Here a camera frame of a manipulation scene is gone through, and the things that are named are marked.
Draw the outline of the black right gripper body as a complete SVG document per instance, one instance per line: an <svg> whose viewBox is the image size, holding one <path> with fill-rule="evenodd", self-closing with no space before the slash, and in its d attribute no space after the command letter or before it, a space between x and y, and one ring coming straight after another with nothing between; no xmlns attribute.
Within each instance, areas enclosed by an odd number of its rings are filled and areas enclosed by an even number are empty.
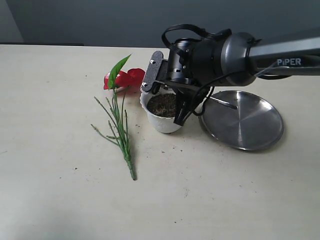
<svg viewBox="0 0 320 240"><path fill-rule="evenodd" d="M170 52L158 71L156 89L166 85L186 93L203 86L225 86L221 64L224 37L179 38L175 42L163 37L162 41Z"/></svg>

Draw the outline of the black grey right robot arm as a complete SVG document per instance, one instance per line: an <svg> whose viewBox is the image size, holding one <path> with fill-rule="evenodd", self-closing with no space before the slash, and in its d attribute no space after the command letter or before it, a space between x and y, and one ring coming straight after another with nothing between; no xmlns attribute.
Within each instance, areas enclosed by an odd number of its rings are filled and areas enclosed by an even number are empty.
<svg viewBox="0 0 320 240"><path fill-rule="evenodd" d="M247 32L224 29L207 32L193 24L177 24L168 32L187 30L197 38L162 42L168 59L156 51L147 67L140 90L156 94L161 86L176 95L174 123L182 126L198 105L204 105L215 87L245 87L255 79L280 80L320 73L320 30L312 28L258 39Z"/></svg>

